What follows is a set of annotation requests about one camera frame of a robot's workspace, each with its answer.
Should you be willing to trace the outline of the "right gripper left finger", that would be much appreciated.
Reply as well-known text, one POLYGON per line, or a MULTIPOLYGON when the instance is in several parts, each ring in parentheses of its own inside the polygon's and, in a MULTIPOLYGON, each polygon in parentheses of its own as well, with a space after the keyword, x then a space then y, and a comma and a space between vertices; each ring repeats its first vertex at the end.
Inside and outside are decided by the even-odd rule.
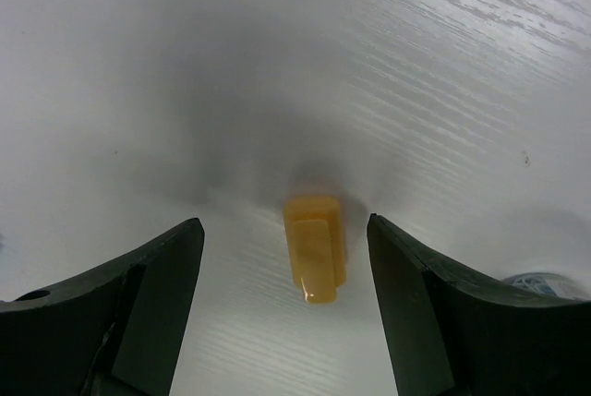
POLYGON ((1 304, 4 395, 167 395, 199 276, 204 230, 145 245, 1 304))

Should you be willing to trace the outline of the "yellow orange marker cap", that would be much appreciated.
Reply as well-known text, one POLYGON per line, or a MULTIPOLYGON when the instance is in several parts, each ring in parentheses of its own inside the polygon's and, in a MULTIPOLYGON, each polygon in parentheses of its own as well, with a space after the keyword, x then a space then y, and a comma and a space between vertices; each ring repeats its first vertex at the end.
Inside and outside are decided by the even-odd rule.
POLYGON ((310 304, 335 301, 347 278, 340 201, 323 195, 291 198, 283 223, 295 286, 310 304))

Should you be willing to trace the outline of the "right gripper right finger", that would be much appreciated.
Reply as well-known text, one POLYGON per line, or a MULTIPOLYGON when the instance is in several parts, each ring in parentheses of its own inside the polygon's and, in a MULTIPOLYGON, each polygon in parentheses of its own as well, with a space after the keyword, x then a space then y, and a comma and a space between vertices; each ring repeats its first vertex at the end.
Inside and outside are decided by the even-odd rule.
POLYGON ((402 395, 586 395, 590 305, 449 258, 373 214, 368 253, 402 395))

